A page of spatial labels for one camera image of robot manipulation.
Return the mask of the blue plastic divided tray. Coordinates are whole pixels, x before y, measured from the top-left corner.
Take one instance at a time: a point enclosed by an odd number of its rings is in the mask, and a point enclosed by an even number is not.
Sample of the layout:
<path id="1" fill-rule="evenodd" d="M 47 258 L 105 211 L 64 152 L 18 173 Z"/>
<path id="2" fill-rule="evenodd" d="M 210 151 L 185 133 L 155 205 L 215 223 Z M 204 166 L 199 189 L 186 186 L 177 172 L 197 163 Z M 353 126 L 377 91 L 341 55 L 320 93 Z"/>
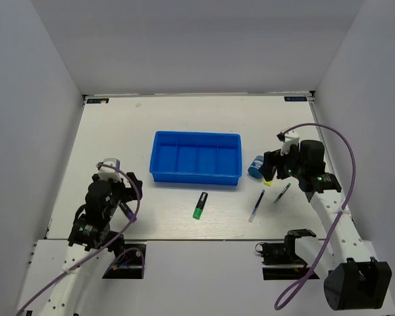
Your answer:
<path id="1" fill-rule="evenodd" d="M 157 131 L 149 172 L 156 182 L 237 186 L 242 176 L 241 137 Z"/>

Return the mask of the left table corner label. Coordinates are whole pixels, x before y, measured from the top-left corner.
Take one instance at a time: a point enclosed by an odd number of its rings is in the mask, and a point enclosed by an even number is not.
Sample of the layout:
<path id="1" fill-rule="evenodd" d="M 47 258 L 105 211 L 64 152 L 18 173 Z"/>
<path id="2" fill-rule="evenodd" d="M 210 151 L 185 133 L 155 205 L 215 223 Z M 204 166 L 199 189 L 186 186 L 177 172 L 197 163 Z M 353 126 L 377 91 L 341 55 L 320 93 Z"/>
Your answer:
<path id="1" fill-rule="evenodd" d="M 109 102 L 109 98 L 89 98 L 86 100 L 87 104 L 106 104 Z"/>

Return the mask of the right table corner label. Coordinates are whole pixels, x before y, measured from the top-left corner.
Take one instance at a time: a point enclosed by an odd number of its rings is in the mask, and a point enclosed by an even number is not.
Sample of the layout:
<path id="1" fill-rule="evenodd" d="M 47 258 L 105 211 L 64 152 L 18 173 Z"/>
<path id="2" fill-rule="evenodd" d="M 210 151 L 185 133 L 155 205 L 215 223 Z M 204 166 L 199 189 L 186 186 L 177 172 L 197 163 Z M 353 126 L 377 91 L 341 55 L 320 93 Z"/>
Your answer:
<path id="1" fill-rule="evenodd" d="M 307 102 L 305 96 L 284 96 L 285 102 Z"/>

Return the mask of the table corner label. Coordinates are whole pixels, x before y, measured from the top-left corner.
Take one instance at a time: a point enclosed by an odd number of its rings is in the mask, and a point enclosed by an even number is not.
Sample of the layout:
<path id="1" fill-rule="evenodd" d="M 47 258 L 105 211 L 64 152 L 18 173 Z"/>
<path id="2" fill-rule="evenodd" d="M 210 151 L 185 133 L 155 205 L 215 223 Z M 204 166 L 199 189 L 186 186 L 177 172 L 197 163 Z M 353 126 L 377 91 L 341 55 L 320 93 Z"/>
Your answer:
<path id="1" fill-rule="evenodd" d="M 307 102 L 305 96 L 284 96 L 285 102 Z"/>
<path id="2" fill-rule="evenodd" d="M 106 104 L 109 102 L 109 98 L 89 98 L 86 100 L 87 104 Z"/>

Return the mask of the green pen refill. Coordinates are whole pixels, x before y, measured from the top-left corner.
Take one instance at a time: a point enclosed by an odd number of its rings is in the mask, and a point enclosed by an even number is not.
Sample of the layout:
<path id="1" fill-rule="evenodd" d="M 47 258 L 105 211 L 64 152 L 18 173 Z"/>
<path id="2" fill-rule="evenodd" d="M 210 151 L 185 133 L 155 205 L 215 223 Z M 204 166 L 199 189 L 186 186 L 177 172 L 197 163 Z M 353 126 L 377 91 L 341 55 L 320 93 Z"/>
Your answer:
<path id="1" fill-rule="evenodd" d="M 279 195 L 274 200 L 274 202 L 273 202 L 274 204 L 276 204 L 276 203 L 278 203 L 280 201 L 280 199 L 287 192 L 287 190 L 289 189 L 290 186 L 291 186 L 291 183 L 287 183 L 287 185 L 284 187 L 284 189 L 281 191 L 281 193 L 279 193 Z"/>

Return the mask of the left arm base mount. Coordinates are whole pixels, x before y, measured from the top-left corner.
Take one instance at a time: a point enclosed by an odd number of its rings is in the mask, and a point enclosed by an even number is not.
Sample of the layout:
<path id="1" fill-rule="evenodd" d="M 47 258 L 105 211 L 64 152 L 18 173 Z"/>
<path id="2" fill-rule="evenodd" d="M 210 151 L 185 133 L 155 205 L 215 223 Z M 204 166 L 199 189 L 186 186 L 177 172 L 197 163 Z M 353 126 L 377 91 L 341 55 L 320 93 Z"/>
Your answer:
<path id="1" fill-rule="evenodd" d="M 141 280 L 144 278 L 144 264 L 147 244 L 145 242 L 124 244 L 124 253 L 116 257 L 103 274 L 103 279 Z"/>

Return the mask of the blue pen refill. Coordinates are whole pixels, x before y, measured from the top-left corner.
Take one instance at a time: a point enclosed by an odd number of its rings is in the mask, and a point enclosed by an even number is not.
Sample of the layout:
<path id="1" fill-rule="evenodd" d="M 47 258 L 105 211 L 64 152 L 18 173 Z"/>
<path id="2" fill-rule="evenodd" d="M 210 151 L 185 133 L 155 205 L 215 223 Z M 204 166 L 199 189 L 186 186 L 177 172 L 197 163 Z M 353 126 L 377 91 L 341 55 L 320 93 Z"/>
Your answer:
<path id="1" fill-rule="evenodd" d="M 254 206 L 254 208 L 253 208 L 253 210 L 252 210 L 252 212 L 251 212 L 251 214 L 250 214 L 250 217 L 249 217 L 249 219 L 248 219 L 248 222 L 249 223 L 252 223 L 253 222 L 253 220 L 254 220 L 254 218 L 255 218 L 255 216 L 256 216 L 256 214 L 257 214 L 257 210 L 258 210 L 258 208 L 259 208 L 259 205 L 260 205 L 260 203 L 261 203 L 261 200 L 263 199 L 263 196 L 265 195 L 265 190 L 262 190 L 261 191 L 261 193 L 260 193 L 260 195 L 259 195 L 259 197 L 258 197 L 258 199 L 257 199 L 257 201 L 256 201 L 256 203 L 255 203 L 255 206 Z"/>

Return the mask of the blue correction tape roll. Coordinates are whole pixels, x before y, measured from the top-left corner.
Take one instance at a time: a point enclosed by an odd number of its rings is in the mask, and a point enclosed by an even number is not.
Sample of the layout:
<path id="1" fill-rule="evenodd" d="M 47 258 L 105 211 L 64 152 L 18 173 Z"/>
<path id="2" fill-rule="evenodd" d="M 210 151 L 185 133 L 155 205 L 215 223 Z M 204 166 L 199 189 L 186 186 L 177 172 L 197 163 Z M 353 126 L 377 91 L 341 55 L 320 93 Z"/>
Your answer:
<path id="1" fill-rule="evenodd" d="M 264 157 L 262 155 L 258 155 L 252 161 L 251 165 L 248 168 L 248 174 L 258 180 L 263 178 L 263 175 L 260 173 L 259 169 L 263 165 Z"/>

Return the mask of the purple black highlighter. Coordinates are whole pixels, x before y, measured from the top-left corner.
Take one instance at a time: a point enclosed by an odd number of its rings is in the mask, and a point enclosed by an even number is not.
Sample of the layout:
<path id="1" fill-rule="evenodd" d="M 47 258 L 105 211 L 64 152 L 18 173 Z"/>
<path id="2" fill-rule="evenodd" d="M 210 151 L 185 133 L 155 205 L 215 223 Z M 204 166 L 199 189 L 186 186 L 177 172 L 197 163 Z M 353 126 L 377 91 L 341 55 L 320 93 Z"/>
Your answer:
<path id="1" fill-rule="evenodd" d="M 119 207 L 129 221 L 131 222 L 136 221 L 136 216 L 134 212 L 131 210 L 131 208 L 129 208 L 129 206 L 126 203 L 120 203 Z"/>

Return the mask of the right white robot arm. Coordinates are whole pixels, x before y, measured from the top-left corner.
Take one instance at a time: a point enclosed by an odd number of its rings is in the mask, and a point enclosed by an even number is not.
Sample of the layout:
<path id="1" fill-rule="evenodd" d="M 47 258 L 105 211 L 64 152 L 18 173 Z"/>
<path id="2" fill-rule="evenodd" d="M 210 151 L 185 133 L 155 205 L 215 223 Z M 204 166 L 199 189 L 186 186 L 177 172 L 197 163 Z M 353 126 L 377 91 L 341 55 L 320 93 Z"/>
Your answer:
<path id="1" fill-rule="evenodd" d="M 304 265 L 305 275 L 291 287 L 302 288 L 312 275 L 323 280 L 331 309 L 380 309 L 392 271 L 367 249 L 352 216 L 343 209 L 342 187 L 334 174 L 326 172 L 325 147 L 320 141 L 304 140 L 284 144 L 263 156 L 260 172 L 264 179 L 298 180 L 300 190 L 319 216 L 327 233 L 324 242 L 310 229 L 287 232 L 282 243 L 261 243 L 255 250 L 264 265 Z"/>

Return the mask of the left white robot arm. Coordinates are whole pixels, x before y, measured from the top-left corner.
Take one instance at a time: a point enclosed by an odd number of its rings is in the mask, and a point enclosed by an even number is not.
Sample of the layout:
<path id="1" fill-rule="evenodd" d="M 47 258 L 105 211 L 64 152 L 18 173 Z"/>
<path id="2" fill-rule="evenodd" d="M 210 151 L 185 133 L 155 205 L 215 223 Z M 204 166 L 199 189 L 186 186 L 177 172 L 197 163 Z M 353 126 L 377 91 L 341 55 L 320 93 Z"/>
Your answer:
<path id="1" fill-rule="evenodd" d="M 75 213 L 61 274 L 20 307 L 17 315 L 23 315 L 26 308 L 48 289 L 51 293 L 39 314 L 74 315 L 87 279 L 104 256 L 113 263 L 124 259 L 123 233 L 137 218 L 143 182 L 133 172 L 125 173 L 110 165 L 100 164 L 98 169 L 92 176 L 84 204 Z M 128 216 L 128 223 L 120 232 L 112 231 L 110 222 L 115 211 L 120 208 L 126 212 L 129 201 L 136 202 L 135 212 Z"/>

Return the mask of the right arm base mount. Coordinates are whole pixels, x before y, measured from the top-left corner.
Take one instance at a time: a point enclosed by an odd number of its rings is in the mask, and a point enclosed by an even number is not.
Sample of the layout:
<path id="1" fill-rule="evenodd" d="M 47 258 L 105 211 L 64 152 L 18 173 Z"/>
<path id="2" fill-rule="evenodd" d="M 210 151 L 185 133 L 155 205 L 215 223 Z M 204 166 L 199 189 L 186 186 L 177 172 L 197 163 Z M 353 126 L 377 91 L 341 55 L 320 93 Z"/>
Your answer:
<path id="1" fill-rule="evenodd" d="M 290 253 L 285 243 L 260 242 L 255 252 L 262 258 L 263 280 L 299 280 L 309 271 L 307 263 Z"/>

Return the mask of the green black highlighter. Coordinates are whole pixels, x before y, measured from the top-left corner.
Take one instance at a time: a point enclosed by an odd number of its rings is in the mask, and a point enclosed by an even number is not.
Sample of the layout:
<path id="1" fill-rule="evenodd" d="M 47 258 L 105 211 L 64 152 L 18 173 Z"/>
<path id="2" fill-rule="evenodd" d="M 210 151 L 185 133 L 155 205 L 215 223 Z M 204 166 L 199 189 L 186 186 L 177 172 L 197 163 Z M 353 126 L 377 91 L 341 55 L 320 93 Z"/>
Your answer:
<path id="1" fill-rule="evenodd" d="M 200 197 L 199 197 L 199 199 L 197 201 L 197 204 L 196 204 L 195 210 L 193 212 L 193 215 L 192 215 L 192 217 L 194 219 L 197 219 L 197 220 L 200 219 L 201 214 L 203 213 L 203 208 L 205 207 L 205 203 L 207 201 L 207 197 L 208 197 L 208 193 L 207 192 L 202 192 L 201 193 L 201 195 L 200 195 Z"/>

